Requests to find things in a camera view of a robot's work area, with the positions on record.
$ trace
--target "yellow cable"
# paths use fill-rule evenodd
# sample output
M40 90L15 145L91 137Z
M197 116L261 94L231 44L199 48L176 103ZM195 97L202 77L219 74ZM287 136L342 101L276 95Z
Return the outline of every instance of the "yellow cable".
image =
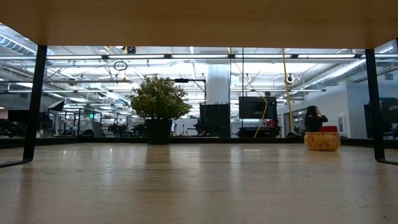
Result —
M243 75L243 78L247 81L247 83L249 84L249 86L259 95L259 96L261 96L261 98L266 102L266 107L264 108L264 112L262 112L262 117L261 117L261 120L260 120L260 123L259 123L259 127L257 128L257 131L256 131L256 133L255 133L255 135L254 135L254 138L256 138L257 137L257 133L259 132L259 130L260 130L260 124L264 121L264 117L265 117L265 115L266 115L266 111L267 111L267 108L268 108L268 101L267 101L267 99L265 99L259 92L257 92L257 90L248 82L248 80L244 77L244 75Z
M282 48L282 55L283 55L283 58L284 58L285 87L286 87L286 95L287 95L287 104L289 105L290 131L294 131L294 129L293 129L292 105L290 104L290 93L289 93L289 87L287 85L286 58L285 58L285 49L284 48Z
M256 138L256 137L257 137L257 133L258 133L259 130L260 130L260 124L263 122L264 117L265 117L265 115L266 115L266 111L267 111L267 108L268 108L268 101L267 101L267 99L265 99L259 92L257 92L257 90L249 83L249 81L244 77L244 74L242 73L241 69L240 69L240 68L238 67L238 65L236 64L235 59L233 59L233 60L234 60L234 63L235 63L235 65L236 65L236 67L237 67L238 70L241 72L243 78L247 81L247 83L249 84L249 86L250 86L259 96L261 96L261 98L266 102L266 107L264 108L264 112L262 112L262 117L261 117L261 120L260 120L260 123L259 123L259 127L257 128L257 131L256 131L256 133L255 133L255 135L254 135L254 138Z

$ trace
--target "black monitor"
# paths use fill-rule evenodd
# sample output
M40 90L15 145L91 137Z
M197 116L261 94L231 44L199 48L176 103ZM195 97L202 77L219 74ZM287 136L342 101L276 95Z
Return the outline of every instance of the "black monitor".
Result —
M277 119L277 101L276 97L265 97L268 107L264 118ZM261 119L266 102L262 97L256 96L240 96L239 97L239 118L244 119Z
M29 122L29 110L8 110L8 120L12 122Z

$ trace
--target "security camera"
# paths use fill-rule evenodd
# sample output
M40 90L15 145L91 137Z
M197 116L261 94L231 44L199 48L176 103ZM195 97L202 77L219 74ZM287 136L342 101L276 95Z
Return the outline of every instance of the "security camera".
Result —
M289 76L286 77L286 82L288 84L293 84L294 82L294 76L290 73Z

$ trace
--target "black planter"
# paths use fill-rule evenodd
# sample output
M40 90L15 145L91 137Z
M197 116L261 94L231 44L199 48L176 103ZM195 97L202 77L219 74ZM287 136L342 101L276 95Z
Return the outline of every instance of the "black planter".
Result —
M148 144L168 144L173 121L165 119L145 120Z

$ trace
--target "green shrub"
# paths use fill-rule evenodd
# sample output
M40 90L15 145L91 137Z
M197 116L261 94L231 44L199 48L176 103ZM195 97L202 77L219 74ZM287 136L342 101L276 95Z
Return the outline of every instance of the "green shrub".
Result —
M174 85L170 78L145 77L136 94L127 97L137 115L144 119L177 119L189 113L192 108L187 104L187 92L181 86Z

